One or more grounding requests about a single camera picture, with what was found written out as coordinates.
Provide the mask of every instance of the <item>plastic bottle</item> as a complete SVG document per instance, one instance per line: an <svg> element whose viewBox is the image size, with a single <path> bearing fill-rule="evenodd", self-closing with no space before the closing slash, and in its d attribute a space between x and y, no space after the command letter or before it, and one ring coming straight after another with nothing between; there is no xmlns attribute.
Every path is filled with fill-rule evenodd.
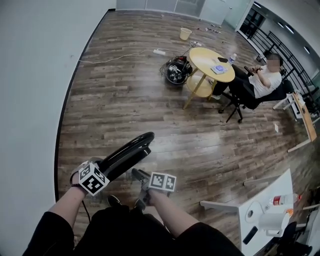
<svg viewBox="0 0 320 256"><path fill-rule="evenodd" d="M229 60L228 60L229 63L230 63L230 65L232 65L232 64L235 63L236 58L237 58L237 55L236 55L235 53L230 56L230 58L229 58Z"/></svg>
<svg viewBox="0 0 320 256"><path fill-rule="evenodd" d="M293 194L284 194L277 195L275 197L270 198L269 204L272 206L282 206L294 204L302 198L301 195L293 193Z"/></svg>

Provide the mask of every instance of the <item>power strip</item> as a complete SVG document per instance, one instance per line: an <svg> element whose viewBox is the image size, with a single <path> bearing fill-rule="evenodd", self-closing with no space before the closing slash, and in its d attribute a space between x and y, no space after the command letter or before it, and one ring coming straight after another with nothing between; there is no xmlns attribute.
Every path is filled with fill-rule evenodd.
<svg viewBox="0 0 320 256"><path fill-rule="evenodd" d="M195 45L197 45L197 46L199 46L199 47L201 47L202 46L202 44L201 43L199 43L199 42L196 42L196 41L193 41L193 42L191 42L192 44L195 44Z"/></svg>
<svg viewBox="0 0 320 256"><path fill-rule="evenodd" d="M162 56L165 56L165 55L166 55L166 52L165 52L165 51L157 50L157 49L154 49L154 50L153 50L153 53L154 53L154 54L158 54L158 55L162 55Z"/></svg>

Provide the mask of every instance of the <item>white t-shirt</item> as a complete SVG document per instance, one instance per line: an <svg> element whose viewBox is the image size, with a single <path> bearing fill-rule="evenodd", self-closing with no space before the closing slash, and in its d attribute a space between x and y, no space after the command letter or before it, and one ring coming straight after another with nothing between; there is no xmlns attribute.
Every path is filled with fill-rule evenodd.
<svg viewBox="0 0 320 256"><path fill-rule="evenodd" d="M249 77L249 82L254 86L254 95L256 99L263 96L269 95L281 84L282 78L280 72L270 72L267 65L261 67L261 73L263 77L269 79L271 86L270 88L264 86L260 81L257 74Z"/></svg>

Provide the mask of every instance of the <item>yellow bin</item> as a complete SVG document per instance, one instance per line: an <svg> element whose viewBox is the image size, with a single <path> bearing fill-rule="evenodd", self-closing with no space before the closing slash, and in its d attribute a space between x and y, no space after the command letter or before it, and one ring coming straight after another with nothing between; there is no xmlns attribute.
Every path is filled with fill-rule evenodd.
<svg viewBox="0 0 320 256"><path fill-rule="evenodd" d="M192 31L190 29L182 27L181 32L180 32L180 38L182 40L188 40L191 33L192 33Z"/></svg>

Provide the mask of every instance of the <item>person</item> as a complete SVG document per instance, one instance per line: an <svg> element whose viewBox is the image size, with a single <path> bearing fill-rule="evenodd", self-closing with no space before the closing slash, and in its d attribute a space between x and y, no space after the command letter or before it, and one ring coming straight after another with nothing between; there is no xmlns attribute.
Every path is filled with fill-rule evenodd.
<svg viewBox="0 0 320 256"><path fill-rule="evenodd" d="M77 184L79 173L72 177ZM111 207L97 211L82 239L74 248L73 226L86 192L71 187L45 212L38 223L24 256L57 255L197 255L243 256L221 232L199 222L177 207L160 190L148 190L165 226L149 214L141 203L133 210L113 195L107 197Z"/></svg>
<svg viewBox="0 0 320 256"><path fill-rule="evenodd" d="M282 82L280 67L283 63L284 61L279 54L272 53L267 57L265 66L253 66L249 68L249 70L254 73L254 75L250 77L239 67L232 65L235 72L234 80L229 83L217 82L212 97L220 100L223 91L228 86L235 95L243 99L250 99L252 97L258 99L269 95L277 89ZM245 86L247 86L251 92L254 92L254 95L250 93Z"/></svg>

